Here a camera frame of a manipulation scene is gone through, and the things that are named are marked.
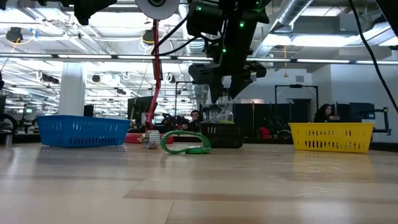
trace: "computer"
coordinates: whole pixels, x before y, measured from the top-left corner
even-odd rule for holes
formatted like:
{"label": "computer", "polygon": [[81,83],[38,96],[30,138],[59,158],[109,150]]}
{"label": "computer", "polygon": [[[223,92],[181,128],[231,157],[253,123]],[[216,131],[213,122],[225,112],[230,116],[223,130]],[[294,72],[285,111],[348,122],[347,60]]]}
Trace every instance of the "computer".
{"label": "computer", "polygon": [[376,119],[373,103],[350,103],[351,119]]}
{"label": "computer", "polygon": [[144,96],[131,98],[127,101],[127,118],[135,119],[136,124],[139,126],[143,122],[145,122],[145,115],[143,113],[149,112],[150,104],[152,103],[153,96]]}

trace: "blue basket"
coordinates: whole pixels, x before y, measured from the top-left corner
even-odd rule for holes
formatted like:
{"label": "blue basket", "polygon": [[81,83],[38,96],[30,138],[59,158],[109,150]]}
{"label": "blue basket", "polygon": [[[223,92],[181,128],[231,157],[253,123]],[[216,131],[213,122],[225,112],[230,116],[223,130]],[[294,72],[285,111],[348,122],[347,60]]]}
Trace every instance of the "blue basket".
{"label": "blue basket", "polygon": [[39,116],[42,144],[55,147],[98,147],[124,144],[130,122],[84,116]]}

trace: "green rope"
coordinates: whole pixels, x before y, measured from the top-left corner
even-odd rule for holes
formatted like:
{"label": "green rope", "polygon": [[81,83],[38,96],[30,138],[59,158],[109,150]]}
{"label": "green rope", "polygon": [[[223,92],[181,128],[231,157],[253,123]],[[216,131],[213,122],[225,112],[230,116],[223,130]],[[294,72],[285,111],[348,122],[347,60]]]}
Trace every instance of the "green rope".
{"label": "green rope", "polygon": [[[169,136],[173,135],[173,134],[187,134],[187,135],[191,135],[191,136],[195,136],[197,138],[199,138],[203,144],[203,146],[193,146],[193,147],[188,147],[185,149],[181,149],[181,150],[170,150],[167,148],[166,146],[166,140]],[[160,140],[160,146],[162,147],[162,149],[170,154],[180,154],[180,153],[187,153],[187,154],[206,154],[209,153],[211,151],[211,144],[208,138],[206,138],[205,136],[198,134],[198,133],[192,133],[189,131],[171,131],[171,132],[167,132],[166,134],[163,135],[162,139]]]}

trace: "wall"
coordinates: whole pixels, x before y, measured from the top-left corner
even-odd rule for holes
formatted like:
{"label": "wall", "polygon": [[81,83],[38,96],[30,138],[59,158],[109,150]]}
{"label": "wall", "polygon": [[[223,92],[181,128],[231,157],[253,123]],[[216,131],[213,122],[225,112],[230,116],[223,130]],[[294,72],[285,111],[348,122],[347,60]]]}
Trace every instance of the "wall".
{"label": "wall", "polygon": [[[391,58],[386,60],[398,60],[398,52],[393,52]],[[398,101],[398,66],[384,66],[381,67],[381,73],[395,99]],[[387,106],[389,110],[389,124],[392,129],[392,135],[386,136],[385,134],[376,134],[376,141],[379,142],[398,142],[398,112],[394,109],[391,100],[389,99],[385,89],[383,88],[380,79],[378,79],[376,72],[374,72],[375,82],[373,83],[373,93],[375,96],[375,107],[383,108]],[[378,128],[384,127],[383,115],[376,114],[376,124]]]}
{"label": "wall", "polygon": [[332,65],[332,103],[374,103],[373,86],[379,82],[372,65]]}
{"label": "wall", "polygon": [[[285,70],[267,70],[267,75],[264,78],[258,78],[254,83],[246,87],[237,98],[241,99],[263,99],[265,103],[275,102],[275,85],[291,85],[296,84],[296,75],[303,75],[304,82],[302,85],[311,85],[311,74],[304,69],[288,69],[289,77],[284,77]],[[230,86],[231,79],[226,77],[224,79],[224,86]],[[278,103],[287,103],[289,99],[315,99],[314,95],[306,88],[291,89],[278,88]]]}
{"label": "wall", "polygon": [[312,85],[318,86],[319,105],[332,103],[331,66],[326,65],[312,73]]}
{"label": "wall", "polygon": [[[398,60],[398,54],[386,60]],[[398,67],[380,66],[381,73],[398,100]],[[398,142],[398,114],[377,77],[372,65],[327,65],[312,74],[314,85],[320,87],[320,105],[323,103],[374,103],[376,109],[387,106],[392,136],[375,134],[377,142]],[[376,127],[384,128],[382,113],[376,113]]]}

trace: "white pillar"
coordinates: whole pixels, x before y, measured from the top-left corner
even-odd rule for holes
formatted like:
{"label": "white pillar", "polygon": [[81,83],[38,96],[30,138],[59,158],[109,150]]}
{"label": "white pillar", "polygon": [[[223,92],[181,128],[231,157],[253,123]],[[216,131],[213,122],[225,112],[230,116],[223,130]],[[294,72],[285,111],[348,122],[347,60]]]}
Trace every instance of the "white pillar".
{"label": "white pillar", "polygon": [[83,64],[64,62],[58,114],[83,116],[85,90],[86,73]]}

